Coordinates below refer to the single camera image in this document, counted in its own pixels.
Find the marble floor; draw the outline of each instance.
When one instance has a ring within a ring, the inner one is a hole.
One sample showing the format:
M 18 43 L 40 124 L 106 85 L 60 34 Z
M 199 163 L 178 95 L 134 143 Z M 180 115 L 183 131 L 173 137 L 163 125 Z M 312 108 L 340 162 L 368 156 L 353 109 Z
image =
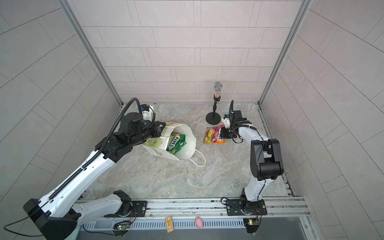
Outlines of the marble floor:
M 137 111 L 137 105 L 127 112 Z M 228 112 L 229 103 L 218 103 L 217 112 Z M 241 110 L 265 135 L 261 117 L 254 103 L 235 103 L 234 110 Z M 247 142 L 236 144 L 227 139 L 225 144 L 203 144 L 207 113 L 212 104 L 155 104 L 156 120 L 180 122 L 192 129 L 196 149 L 207 160 L 204 167 L 195 166 L 190 160 L 175 161 L 151 156 L 142 146 L 120 159 L 104 172 L 83 194 L 84 199 L 98 199 L 116 190 L 125 191 L 133 199 L 142 198 L 195 198 L 238 197 L 251 177 L 249 167 L 250 146 Z M 193 156 L 198 165 L 204 160 L 199 153 Z M 270 185 L 265 196 L 286 196 L 287 191 L 281 176 Z

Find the gray tile wall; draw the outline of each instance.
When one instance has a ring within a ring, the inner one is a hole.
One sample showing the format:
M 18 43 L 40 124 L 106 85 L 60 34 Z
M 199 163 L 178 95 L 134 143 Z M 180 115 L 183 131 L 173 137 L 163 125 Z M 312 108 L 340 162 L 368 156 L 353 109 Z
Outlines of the gray tile wall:
M 123 101 L 256 102 L 301 1 L 68 0 Z
M 263 103 L 323 239 L 384 237 L 383 9 L 313 0 Z
M 79 166 L 118 109 L 56 0 L 0 1 L 0 225 Z M 40 234 L 30 219 L 9 228 Z

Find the round stand base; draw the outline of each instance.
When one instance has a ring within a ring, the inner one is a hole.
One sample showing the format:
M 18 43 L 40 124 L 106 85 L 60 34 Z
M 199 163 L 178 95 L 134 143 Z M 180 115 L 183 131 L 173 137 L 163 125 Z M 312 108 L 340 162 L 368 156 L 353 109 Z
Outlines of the round stand base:
M 215 113 L 214 115 L 213 113 L 208 113 L 207 116 L 205 117 L 205 120 L 207 121 L 207 123 L 211 125 L 216 125 L 220 123 L 221 117 L 218 113 Z

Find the green snack package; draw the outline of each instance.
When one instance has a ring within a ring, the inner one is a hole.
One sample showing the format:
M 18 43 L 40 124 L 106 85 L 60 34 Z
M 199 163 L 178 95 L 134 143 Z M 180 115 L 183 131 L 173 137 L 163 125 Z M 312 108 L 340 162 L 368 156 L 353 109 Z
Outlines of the green snack package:
M 180 149 L 186 144 L 187 142 L 185 141 L 184 134 L 178 134 L 173 132 L 169 137 L 167 151 L 171 154 L 175 154 L 180 151 Z

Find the white shopping bag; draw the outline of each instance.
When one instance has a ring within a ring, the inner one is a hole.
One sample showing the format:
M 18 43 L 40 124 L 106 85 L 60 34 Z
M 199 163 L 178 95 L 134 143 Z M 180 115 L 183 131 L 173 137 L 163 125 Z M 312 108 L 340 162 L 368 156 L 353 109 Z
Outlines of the white shopping bag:
M 167 151 L 167 144 L 172 132 L 184 134 L 185 142 L 187 143 L 174 155 Z M 150 138 L 145 143 L 143 143 L 142 146 L 153 156 L 173 159 L 178 161 L 184 160 L 184 159 L 190 159 L 195 153 L 195 151 L 199 152 L 198 150 L 196 150 L 196 138 L 193 135 L 191 128 L 186 124 L 176 123 L 176 122 L 168 122 L 165 128 L 163 129 L 163 131 L 161 132 L 160 137 Z

